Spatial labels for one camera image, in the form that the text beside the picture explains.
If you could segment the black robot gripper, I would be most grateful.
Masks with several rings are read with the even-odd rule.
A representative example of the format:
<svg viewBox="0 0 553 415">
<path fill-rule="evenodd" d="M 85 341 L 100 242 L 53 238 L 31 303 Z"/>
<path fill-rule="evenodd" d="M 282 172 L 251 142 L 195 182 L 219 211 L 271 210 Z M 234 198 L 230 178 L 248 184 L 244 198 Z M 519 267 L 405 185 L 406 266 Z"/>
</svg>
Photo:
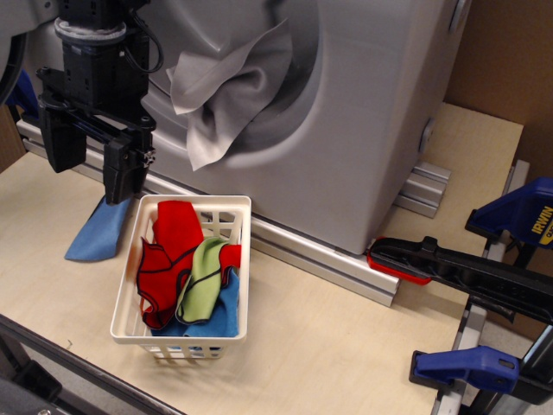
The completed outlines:
<svg viewBox="0 0 553 415">
<path fill-rule="evenodd" d="M 142 191 L 151 165 L 155 120 L 141 100 L 149 88 L 149 38 L 114 25 L 57 25 L 63 67 L 37 71 L 41 134 L 55 173 L 86 161 L 86 141 L 105 147 L 105 200 L 117 205 Z"/>
</svg>

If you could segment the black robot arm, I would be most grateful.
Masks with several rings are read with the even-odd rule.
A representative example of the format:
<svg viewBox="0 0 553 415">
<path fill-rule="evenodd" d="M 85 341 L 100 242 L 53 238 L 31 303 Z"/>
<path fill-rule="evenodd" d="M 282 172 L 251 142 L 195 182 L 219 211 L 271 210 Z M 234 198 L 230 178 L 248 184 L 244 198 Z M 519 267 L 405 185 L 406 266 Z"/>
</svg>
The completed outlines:
<svg viewBox="0 0 553 415">
<path fill-rule="evenodd" d="M 161 43 L 138 15 L 144 1 L 64 1 L 54 21 L 63 68 L 37 76 L 39 126 L 48 161 L 60 173 L 86 160 L 87 141 L 103 146 L 105 201 L 141 191 L 155 160 L 156 121 L 142 105 L 149 75 L 164 62 Z"/>
</svg>

